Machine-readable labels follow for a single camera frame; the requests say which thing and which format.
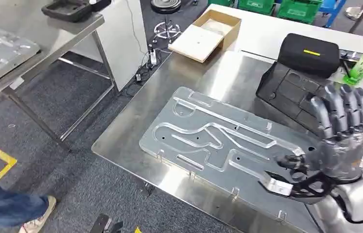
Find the robotic hand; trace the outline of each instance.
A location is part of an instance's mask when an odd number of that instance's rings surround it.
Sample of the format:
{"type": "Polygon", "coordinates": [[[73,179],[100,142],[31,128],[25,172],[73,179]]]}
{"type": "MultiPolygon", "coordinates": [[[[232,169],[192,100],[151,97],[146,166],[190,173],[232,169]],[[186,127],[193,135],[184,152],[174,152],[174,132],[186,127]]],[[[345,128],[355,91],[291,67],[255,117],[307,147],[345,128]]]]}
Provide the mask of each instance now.
{"type": "Polygon", "coordinates": [[[363,232],[363,89],[344,84],[338,92],[311,99],[322,140],[307,154],[285,155],[277,164],[290,169],[294,183],[266,171],[260,183],[275,195],[314,204],[327,232],[363,232]],[[315,174],[304,179],[300,174],[315,174]]]}

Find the shoe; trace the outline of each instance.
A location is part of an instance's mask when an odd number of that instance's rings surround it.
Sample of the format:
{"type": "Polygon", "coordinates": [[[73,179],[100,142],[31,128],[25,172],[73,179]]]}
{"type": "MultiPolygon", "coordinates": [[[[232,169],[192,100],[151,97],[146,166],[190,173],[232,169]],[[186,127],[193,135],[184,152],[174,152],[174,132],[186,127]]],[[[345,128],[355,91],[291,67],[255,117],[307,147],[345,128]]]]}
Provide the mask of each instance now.
{"type": "Polygon", "coordinates": [[[44,215],[24,223],[18,233],[38,233],[44,226],[45,221],[47,221],[48,216],[50,216],[51,212],[54,210],[56,203],[57,200],[55,199],[55,197],[48,196],[48,208],[45,211],[44,215]]]}

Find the chrome stool base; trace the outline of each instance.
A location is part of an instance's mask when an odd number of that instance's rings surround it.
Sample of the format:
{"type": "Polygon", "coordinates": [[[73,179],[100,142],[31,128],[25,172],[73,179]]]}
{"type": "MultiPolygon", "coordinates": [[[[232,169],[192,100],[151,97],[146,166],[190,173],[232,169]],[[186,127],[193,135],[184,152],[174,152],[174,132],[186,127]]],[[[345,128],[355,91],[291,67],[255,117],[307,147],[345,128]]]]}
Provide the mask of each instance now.
{"type": "Polygon", "coordinates": [[[172,39],[181,34],[181,29],[178,24],[173,24],[171,20],[167,20],[165,18],[164,22],[161,22],[154,27],[154,33],[156,36],[153,39],[153,43],[156,43],[156,38],[169,39],[169,42],[172,42],[172,39]]]}

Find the blue jeans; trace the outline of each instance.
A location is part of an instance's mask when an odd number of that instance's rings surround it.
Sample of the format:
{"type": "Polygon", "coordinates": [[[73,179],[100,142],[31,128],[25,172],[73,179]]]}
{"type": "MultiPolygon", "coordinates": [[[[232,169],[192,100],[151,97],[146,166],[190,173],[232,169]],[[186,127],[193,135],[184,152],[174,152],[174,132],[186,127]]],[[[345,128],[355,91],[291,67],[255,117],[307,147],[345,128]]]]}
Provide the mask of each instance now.
{"type": "Polygon", "coordinates": [[[18,194],[0,187],[0,226],[22,225],[44,215],[48,198],[18,194]]]}

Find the green plastic bin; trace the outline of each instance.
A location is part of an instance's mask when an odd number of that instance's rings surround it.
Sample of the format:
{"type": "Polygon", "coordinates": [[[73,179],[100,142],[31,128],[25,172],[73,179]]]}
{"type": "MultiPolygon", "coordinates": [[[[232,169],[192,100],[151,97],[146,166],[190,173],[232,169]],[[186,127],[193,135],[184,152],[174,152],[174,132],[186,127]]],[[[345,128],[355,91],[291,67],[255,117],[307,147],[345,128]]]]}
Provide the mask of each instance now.
{"type": "Polygon", "coordinates": [[[277,17],[311,24],[323,0],[283,0],[277,17]]]}
{"type": "Polygon", "coordinates": [[[274,0],[239,0],[238,8],[246,11],[271,14],[274,0]]]}
{"type": "Polygon", "coordinates": [[[208,0],[209,4],[218,4],[221,6],[231,6],[233,4],[233,0],[208,0]]]}

